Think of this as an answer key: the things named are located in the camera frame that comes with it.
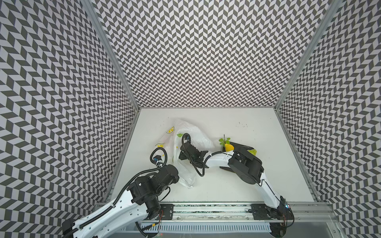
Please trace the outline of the yellow fake pear with leaves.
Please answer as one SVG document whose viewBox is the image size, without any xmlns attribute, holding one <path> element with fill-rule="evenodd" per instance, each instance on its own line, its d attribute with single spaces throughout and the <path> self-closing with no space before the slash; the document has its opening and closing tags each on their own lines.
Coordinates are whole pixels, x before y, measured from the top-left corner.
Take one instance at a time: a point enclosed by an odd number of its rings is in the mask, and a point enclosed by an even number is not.
<svg viewBox="0 0 381 238">
<path fill-rule="evenodd" d="M 231 138 L 226 137 L 225 135 L 218 140 L 222 152 L 229 152 L 234 150 L 234 146 L 231 144 L 230 140 Z"/>
</svg>

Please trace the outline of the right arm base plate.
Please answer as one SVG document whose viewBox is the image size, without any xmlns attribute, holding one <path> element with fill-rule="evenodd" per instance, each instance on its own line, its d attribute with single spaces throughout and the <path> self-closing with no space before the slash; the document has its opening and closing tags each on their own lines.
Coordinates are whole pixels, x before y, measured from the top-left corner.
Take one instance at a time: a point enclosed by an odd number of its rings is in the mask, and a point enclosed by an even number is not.
<svg viewBox="0 0 381 238">
<path fill-rule="evenodd" d="M 293 212 L 289 205 L 279 205 L 277 208 L 271 208 L 265 204 L 251 204 L 251 209 L 254 220 L 294 220 Z"/>
</svg>

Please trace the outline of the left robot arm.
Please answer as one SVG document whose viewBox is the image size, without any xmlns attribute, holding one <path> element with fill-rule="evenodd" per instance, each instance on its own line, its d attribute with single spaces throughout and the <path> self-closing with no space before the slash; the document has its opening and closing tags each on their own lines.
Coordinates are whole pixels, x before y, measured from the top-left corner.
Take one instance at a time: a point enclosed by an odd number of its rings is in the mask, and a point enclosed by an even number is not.
<svg viewBox="0 0 381 238">
<path fill-rule="evenodd" d="M 63 222 L 63 237 L 108 238 L 128 225 L 157 218 L 161 213 L 158 196 L 180 177 L 173 165 L 163 165 L 150 172 L 153 175 L 133 179 L 121 194 L 90 215 Z"/>
</svg>

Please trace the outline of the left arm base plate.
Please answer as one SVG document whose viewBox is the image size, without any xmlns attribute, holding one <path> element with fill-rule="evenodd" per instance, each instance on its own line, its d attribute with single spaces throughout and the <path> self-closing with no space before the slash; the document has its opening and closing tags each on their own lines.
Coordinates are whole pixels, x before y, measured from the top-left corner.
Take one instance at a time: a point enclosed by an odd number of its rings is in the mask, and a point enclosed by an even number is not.
<svg viewBox="0 0 381 238">
<path fill-rule="evenodd" d="M 161 208 L 159 211 L 153 213 L 152 216 L 148 217 L 149 220 L 153 221 L 168 221 L 172 220 L 174 215 L 174 204 L 167 203 L 161 204 Z"/>
</svg>

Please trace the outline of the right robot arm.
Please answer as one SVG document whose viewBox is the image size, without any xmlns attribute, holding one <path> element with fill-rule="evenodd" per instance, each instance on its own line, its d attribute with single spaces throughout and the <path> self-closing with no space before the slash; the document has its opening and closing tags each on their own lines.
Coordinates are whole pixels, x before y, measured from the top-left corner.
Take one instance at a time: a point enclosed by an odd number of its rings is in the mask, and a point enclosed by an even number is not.
<svg viewBox="0 0 381 238">
<path fill-rule="evenodd" d="M 203 177 L 205 169 L 219 167 L 235 173 L 243 182 L 254 185 L 264 200 L 263 205 L 254 205 L 251 212 L 256 220 L 266 218 L 294 220 L 291 206 L 270 185 L 262 161 L 250 152 L 251 147 L 234 144 L 231 151 L 199 151 L 189 141 L 181 146 L 180 160 L 188 160 Z"/>
</svg>

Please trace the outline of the white plastic bag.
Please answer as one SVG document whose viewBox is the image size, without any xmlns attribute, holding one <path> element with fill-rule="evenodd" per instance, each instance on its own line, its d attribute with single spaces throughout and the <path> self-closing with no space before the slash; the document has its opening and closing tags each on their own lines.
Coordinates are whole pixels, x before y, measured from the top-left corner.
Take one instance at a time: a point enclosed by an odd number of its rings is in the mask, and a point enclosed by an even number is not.
<svg viewBox="0 0 381 238">
<path fill-rule="evenodd" d="M 211 151 L 215 148 L 212 140 L 199 127 L 181 119 L 175 119 L 168 130 L 156 142 L 155 147 L 164 148 L 168 155 L 168 164 L 175 166 L 179 172 L 179 183 L 186 188 L 193 188 L 198 177 L 190 160 L 180 159 L 183 152 L 191 152 L 192 148 Z"/>
</svg>

